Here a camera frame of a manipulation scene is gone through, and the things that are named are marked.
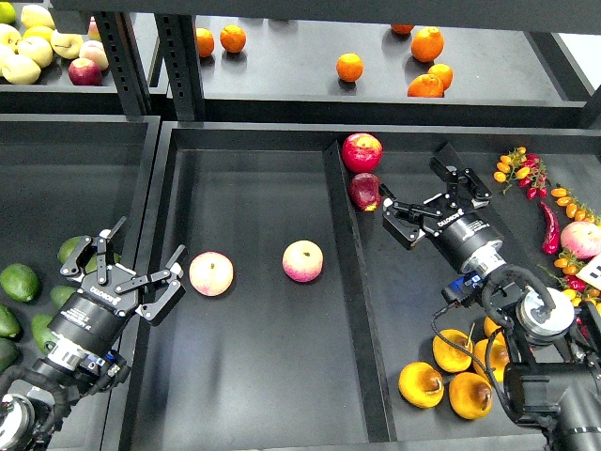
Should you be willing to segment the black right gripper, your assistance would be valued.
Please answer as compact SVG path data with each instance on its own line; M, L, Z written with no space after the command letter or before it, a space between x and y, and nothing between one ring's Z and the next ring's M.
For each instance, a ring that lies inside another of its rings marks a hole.
M384 228L407 250L428 236L460 274L489 275L505 265L501 233L476 212L489 204L490 190L470 168L457 168L437 157L430 159L429 167L445 182L446 192L423 205L402 202L384 183L379 185ZM461 189L470 195L472 207L461 206Z

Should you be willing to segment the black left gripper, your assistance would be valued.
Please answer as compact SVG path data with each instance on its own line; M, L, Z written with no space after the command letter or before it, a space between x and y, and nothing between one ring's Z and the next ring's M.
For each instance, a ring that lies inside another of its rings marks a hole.
M48 325L55 336L50 361L81 362L88 355L103 358L133 313L158 326L185 294L179 264L186 252L183 244L162 269L150 274L136 276L115 265L113 237L126 221L122 216L97 236L83 235L60 268L79 287ZM85 269L90 261L96 262L95 272Z

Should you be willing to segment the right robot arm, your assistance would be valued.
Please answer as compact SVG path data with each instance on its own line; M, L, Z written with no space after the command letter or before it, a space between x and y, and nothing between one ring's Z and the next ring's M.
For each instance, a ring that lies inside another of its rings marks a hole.
M446 301L433 315L453 307L479 304L497 324L509 363L497 382L487 350L472 360L491 382L510 420L536 428L548 450L597 450L600 447L600 316L592 303L573 306L532 272L506 262L503 237L478 213L491 192L469 168L434 157L431 169L445 192L421 204L396 198L385 184L384 227L406 249L429 239L459 279L445 287Z

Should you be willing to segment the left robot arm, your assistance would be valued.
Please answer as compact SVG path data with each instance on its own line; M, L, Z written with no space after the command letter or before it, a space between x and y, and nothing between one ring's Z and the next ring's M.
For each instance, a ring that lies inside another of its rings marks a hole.
M76 289L49 321L46 354L32 366L11 365L1 374L1 447L45 450L84 397L109 392L131 373L114 348L134 316L157 326L182 298L180 245L164 266L139 275L115 261L115 224L83 235L60 273Z

